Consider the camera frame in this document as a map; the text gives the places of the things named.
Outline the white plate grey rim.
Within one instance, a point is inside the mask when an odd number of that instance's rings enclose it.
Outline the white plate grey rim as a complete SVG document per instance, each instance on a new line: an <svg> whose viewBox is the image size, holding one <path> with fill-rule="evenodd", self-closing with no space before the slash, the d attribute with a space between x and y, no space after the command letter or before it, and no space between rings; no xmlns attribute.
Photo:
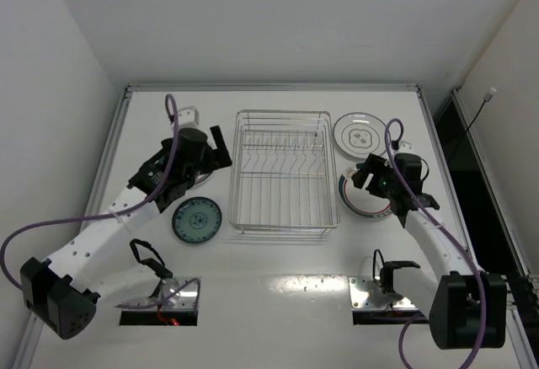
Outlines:
<svg viewBox="0 0 539 369"><path fill-rule="evenodd" d="M337 147L356 160L366 160L370 154L386 153L383 135L386 124L378 117L353 112L341 116L334 124L333 137Z"/></svg>

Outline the blue floral green plate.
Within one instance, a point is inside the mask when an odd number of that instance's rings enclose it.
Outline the blue floral green plate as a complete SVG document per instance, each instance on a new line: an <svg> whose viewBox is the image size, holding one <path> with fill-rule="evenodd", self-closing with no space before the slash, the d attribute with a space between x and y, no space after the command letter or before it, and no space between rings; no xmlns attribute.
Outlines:
<svg viewBox="0 0 539 369"><path fill-rule="evenodd" d="M221 228L221 208L204 196L182 202L173 212L174 235L184 243L203 244L216 236Z"/></svg>

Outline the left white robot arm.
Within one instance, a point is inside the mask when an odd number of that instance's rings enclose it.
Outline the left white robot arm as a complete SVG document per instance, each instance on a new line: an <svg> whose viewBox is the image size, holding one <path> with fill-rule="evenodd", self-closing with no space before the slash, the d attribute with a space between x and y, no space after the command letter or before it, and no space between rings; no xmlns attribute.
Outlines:
<svg viewBox="0 0 539 369"><path fill-rule="evenodd" d="M144 227L192 188L201 174L228 168L232 160L220 126L205 134L183 127L161 143L129 179L107 213L43 261L28 259L20 269L26 307L61 339L80 334L95 316L107 288L92 280L130 233Z"/></svg>

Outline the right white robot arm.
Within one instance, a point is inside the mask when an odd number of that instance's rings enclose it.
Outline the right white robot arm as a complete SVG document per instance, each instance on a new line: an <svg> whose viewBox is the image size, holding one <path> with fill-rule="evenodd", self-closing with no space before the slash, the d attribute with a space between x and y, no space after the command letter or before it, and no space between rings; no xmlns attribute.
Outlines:
<svg viewBox="0 0 539 369"><path fill-rule="evenodd" d="M386 261L381 290L408 298L428 319L440 349L498 349L505 342L505 282L499 274L482 271L435 216L440 206L423 193L421 169L421 158L414 154L401 152L391 160L371 154L352 176L356 188L389 200L435 274L429 278L413 261Z"/></svg>

